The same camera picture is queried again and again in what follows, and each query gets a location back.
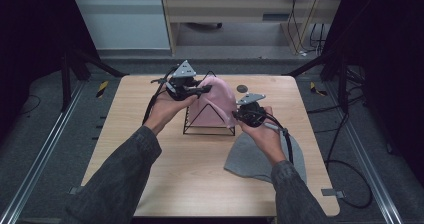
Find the pink cloth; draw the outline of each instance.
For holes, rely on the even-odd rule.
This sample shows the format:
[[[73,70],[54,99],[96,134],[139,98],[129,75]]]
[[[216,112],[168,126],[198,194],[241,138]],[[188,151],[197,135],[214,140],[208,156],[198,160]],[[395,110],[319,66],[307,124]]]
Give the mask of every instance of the pink cloth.
[[[189,123],[193,126],[215,127],[225,125],[227,128],[234,127],[236,120],[232,111],[237,110],[237,104],[230,86],[224,80],[215,76],[206,77],[198,87],[205,85],[212,85],[212,89],[209,93],[203,93],[189,107]]]

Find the gray jacket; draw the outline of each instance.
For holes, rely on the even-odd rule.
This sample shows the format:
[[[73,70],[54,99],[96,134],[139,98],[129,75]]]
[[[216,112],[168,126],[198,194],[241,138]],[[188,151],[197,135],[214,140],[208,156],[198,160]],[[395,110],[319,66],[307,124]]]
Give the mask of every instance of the gray jacket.
[[[130,223],[162,150],[153,132],[139,128],[106,159],[65,207],[61,223]],[[288,161],[272,169],[278,223],[328,223],[316,199]]]

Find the wooden table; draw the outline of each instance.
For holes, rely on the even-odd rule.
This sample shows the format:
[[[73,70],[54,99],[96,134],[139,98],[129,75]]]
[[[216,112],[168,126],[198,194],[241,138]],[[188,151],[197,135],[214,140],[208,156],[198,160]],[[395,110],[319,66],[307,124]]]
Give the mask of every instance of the wooden table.
[[[251,93],[265,94],[261,106],[272,106],[274,115],[296,138],[305,156],[308,187],[328,216],[339,213],[334,196],[324,197],[322,188],[332,188],[297,84],[285,76],[219,76],[240,99],[236,87],[246,85]],[[158,88],[150,81],[159,76],[123,77],[99,141],[82,181],[85,185],[104,160],[142,122],[147,104]],[[144,217],[253,217],[275,216],[272,184],[241,178],[223,169],[235,136],[183,135],[185,111],[158,135],[163,150],[154,163],[135,216]]]

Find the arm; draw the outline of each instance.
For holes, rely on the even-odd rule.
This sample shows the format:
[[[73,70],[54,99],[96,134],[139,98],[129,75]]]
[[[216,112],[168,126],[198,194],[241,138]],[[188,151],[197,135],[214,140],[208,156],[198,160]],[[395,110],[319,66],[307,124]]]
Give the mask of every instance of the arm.
[[[158,96],[150,116],[103,163],[65,207],[62,223],[130,223],[161,149],[156,136],[181,109],[196,99]]]
[[[272,114],[271,107],[265,111]],[[276,191],[278,223],[328,223],[321,206],[310,193],[294,166],[281,149],[280,133],[261,125],[256,128],[239,123],[255,141],[273,166],[271,179]]]
[[[278,223],[329,223],[291,162],[275,164],[271,179],[276,191]]]

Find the floor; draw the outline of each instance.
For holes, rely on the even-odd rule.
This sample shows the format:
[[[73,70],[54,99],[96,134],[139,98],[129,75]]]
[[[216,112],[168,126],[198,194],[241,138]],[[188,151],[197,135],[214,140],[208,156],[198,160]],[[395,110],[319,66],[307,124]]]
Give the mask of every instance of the floor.
[[[317,39],[315,32],[311,39]],[[173,56],[148,56],[145,59],[108,59],[105,63],[122,72],[131,74],[163,74],[172,64],[189,60],[199,73],[213,70],[216,74],[266,74],[280,75],[315,58],[319,52],[317,42],[305,42],[306,56],[293,55],[283,38],[279,24],[239,24],[224,23],[221,29],[215,25],[184,24],[181,26],[178,46]],[[341,212],[330,218],[335,223],[424,223],[424,190],[414,179],[402,157],[387,153],[386,141],[372,113],[366,107],[366,99],[356,83],[349,83],[350,98],[358,101],[349,106],[349,118],[342,121],[343,113],[334,108],[329,111],[313,111],[336,105],[333,81],[322,82],[319,73],[321,66],[314,67],[298,76],[299,91],[310,111],[309,118],[315,131],[323,159],[336,139],[332,158],[343,160],[355,169],[339,162],[329,164],[329,176],[337,190],[343,191],[346,198],[340,199]],[[357,73],[361,70],[351,67]],[[60,118],[61,82],[60,73],[52,73],[33,83],[31,96],[23,107],[23,113],[15,128],[0,146],[0,212],[5,214],[14,198],[21,198],[26,204],[14,209],[20,223],[57,223],[63,206],[72,197],[69,190],[79,186],[85,168],[101,132],[119,78],[111,77],[95,66],[89,65],[92,77],[88,82],[73,79],[74,90],[80,90],[80,98],[72,114],[67,117],[61,137],[55,140],[46,160],[41,162],[41,170],[28,193],[20,192],[28,170],[37,160],[40,150],[45,147],[49,133]],[[100,83],[108,80],[104,96],[95,98]],[[314,82],[318,91],[311,92]],[[361,152],[369,159],[363,160]],[[376,178],[370,182],[374,197],[371,203],[366,182],[362,179]],[[177,223],[175,220],[161,220],[160,223]]]

